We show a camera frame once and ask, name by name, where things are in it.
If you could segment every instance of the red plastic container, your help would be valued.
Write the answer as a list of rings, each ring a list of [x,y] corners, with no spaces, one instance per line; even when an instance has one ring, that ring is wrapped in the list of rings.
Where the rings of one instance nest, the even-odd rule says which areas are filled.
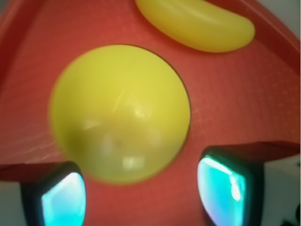
[[[48,128],[48,99],[66,65],[109,44],[163,57],[185,83],[188,139],[155,177],[111,186],[86,177],[86,225],[204,225],[197,164],[208,145],[300,142],[300,41],[254,0],[210,2],[250,18],[256,37],[223,54],[173,41],[133,0],[11,0],[0,22],[0,164],[63,160]]]

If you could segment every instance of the dotted texture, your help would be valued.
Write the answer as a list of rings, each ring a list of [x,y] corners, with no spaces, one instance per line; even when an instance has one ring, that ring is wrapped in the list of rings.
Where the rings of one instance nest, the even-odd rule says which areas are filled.
[[[111,186],[86,177],[85,225],[205,225],[196,182],[208,145],[300,140],[300,77],[257,40],[230,53],[193,50],[165,36],[133,0],[47,0],[0,91],[0,164],[63,160],[48,128],[54,82],[74,58],[131,44],[164,58],[192,107],[190,133],[155,177]]]

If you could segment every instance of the yellow plastic ball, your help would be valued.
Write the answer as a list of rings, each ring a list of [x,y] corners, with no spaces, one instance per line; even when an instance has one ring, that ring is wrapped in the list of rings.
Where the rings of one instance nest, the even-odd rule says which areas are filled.
[[[58,79],[50,100],[55,140],[104,182],[149,178],[179,153],[190,124],[186,89],[173,68],[129,45],[93,49]]]

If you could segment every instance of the black plastic frame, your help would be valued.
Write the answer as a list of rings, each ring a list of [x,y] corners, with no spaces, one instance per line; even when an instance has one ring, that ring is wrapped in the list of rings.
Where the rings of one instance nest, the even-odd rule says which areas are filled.
[[[72,172],[81,176],[80,168],[71,161],[59,163],[52,171],[32,183],[21,183],[23,209],[29,226],[45,226],[42,195]]]
[[[263,163],[249,162],[238,158],[219,147],[208,147],[201,159],[210,156],[246,178],[246,202],[244,226],[260,225],[264,196]]]

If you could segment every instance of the toy banana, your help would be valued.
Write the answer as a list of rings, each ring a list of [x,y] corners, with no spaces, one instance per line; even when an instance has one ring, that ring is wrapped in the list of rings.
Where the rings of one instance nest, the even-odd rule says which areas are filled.
[[[136,0],[144,17],[170,38],[206,52],[241,48],[254,37],[253,23],[204,0]]]

